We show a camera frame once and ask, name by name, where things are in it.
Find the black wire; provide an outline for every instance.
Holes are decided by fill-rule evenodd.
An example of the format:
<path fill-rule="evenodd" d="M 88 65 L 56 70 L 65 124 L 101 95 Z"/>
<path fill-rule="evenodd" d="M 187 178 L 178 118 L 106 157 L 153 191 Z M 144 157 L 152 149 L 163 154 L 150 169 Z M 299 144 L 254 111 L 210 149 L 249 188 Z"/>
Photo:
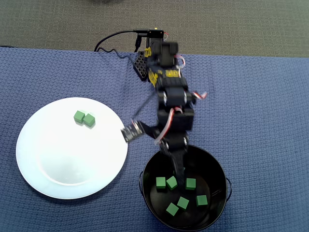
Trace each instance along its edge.
<path fill-rule="evenodd" d="M 113 36 L 115 36 L 115 35 L 119 35 L 119 34 L 122 34 L 122 33 L 129 33 L 129 32 L 135 32 L 135 31 L 134 31 L 134 30 L 122 30 L 122 31 L 116 32 L 116 33 L 114 33 L 114 34 L 111 34 L 111 35 L 105 37 L 103 40 L 101 40 L 100 42 L 98 42 L 98 44 L 97 44 L 97 46 L 96 46 L 96 48 L 95 48 L 95 52 L 98 52 L 98 47 L 100 46 L 100 44 L 101 44 L 102 42 L 104 42 L 105 40 L 109 39 L 110 37 L 113 37 Z"/>
<path fill-rule="evenodd" d="M 121 56 L 121 55 L 119 55 L 119 53 L 116 51 L 116 49 L 112 49 L 112 50 L 110 50 L 110 51 L 108 51 L 108 50 L 106 50 L 106 49 L 104 49 L 103 47 L 99 47 L 98 48 L 98 51 L 99 50 L 103 50 L 104 52 L 107 52 L 107 53 L 110 53 L 110 52 L 112 52 L 112 51 L 115 51 L 115 53 L 117 54 L 117 56 L 119 57 L 119 58 L 121 58 L 121 59 L 124 59 L 124 58 L 126 58 L 126 57 L 128 57 L 129 58 L 129 60 L 131 61 L 131 63 L 134 65 L 134 61 L 132 60 L 132 58 L 131 58 L 131 56 L 128 56 L 128 55 L 126 55 L 126 56 Z"/>
<path fill-rule="evenodd" d="M 145 101 L 144 103 L 139 107 L 139 109 L 136 111 L 136 113 L 133 115 L 132 120 L 136 118 L 137 115 L 139 115 L 140 111 L 145 107 L 145 105 L 150 101 L 150 99 L 156 94 L 154 91 Z"/>
<path fill-rule="evenodd" d="M 0 45 L 0 47 L 12 47 L 12 48 L 17 48 L 17 47 L 13 47 L 13 46 L 10 46 L 10 45 Z"/>

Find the table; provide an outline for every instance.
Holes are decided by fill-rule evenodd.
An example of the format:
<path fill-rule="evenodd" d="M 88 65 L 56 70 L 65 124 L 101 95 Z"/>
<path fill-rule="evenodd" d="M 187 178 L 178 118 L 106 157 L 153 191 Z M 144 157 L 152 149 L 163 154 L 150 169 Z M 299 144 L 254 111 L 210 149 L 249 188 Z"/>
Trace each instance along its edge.
<path fill-rule="evenodd" d="M 184 55 L 195 106 L 190 144 L 214 155 L 233 194 L 208 232 L 305 232 L 309 228 L 309 59 Z M 139 173 L 158 150 L 130 143 L 118 176 L 89 197 L 65 201 L 30 187 L 15 146 L 33 113 L 67 97 L 112 108 L 125 125 L 153 91 L 127 59 L 87 51 L 0 48 L 0 231 L 171 231 L 148 210 Z M 139 119 L 155 124 L 156 99 Z"/>

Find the robotic arm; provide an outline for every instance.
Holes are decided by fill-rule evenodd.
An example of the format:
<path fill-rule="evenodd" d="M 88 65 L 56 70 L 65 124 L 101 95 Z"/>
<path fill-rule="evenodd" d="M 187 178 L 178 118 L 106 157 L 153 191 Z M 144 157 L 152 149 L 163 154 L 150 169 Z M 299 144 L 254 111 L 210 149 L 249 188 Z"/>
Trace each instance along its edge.
<path fill-rule="evenodd" d="M 132 125 L 122 130 L 127 142 L 147 134 L 154 138 L 154 143 L 160 146 L 163 154 L 171 158 L 176 178 L 180 186 L 184 185 L 183 156 L 188 149 L 188 135 L 186 131 L 192 129 L 194 110 L 192 104 L 197 98 L 204 98 L 197 93 L 188 91 L 188 84 L 178 64 L 178 44 L 166 43 L 163 40 L 164 31 L 141 29 L 138 31 L 136 47 L 141 38 L 146 37 L 145 61 L 146 75 L 139 77 L 142 81 L 151 82 L 158 95 L 157 125 L 149 127 L 141 121 L 133 121 Z"/>

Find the white plate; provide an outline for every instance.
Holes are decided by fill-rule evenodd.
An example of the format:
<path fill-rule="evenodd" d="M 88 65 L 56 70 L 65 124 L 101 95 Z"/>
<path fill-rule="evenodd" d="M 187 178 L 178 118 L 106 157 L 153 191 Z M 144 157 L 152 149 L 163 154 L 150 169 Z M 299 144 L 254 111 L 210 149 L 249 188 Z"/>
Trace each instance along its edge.
<path fill-rule="evenodd" d="M 79 110 L 96 119 L 89 128 L 74 121 Z M 76 199 L 107 186 L 127 153 L 117 114 L 87 98 L 66 98 L 37 111 L 22 128 L 16 159 L 25 180 L 54 198 Z"/>

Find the bowl handle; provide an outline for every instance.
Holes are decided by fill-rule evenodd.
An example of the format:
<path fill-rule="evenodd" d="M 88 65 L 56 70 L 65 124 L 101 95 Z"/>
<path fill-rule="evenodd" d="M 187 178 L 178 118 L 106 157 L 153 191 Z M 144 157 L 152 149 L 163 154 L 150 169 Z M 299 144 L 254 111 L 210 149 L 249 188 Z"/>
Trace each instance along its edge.
<path fill-rule="evenodd" d="M 142 182 L 141 182 L 141 175 L 143 174 L 143 171 L 141 171 L 141 173 L 140 173 L 140 177 L 139 177 L 139 187 L 140 187 L 140 193 L 141 193 L 141 195 L 144 197 L 144 195 L 143 195 L 143 190 L 142 190 Z"/>
<path fill-rule="evenodd" d="M 227 179 L 227 181 L 229 182 L 229 184 L 230 184 L 230 194 L 228 195 L 228 197 L 227 197 L 227 199 L 226 199 L 226 202 L 230 199 L 230 197 L 231 197 L 231 194 L 232 194 L 232 183 L 231 183 L 231 181 L 228 179 L 228 178 L 226 178 Z"/>

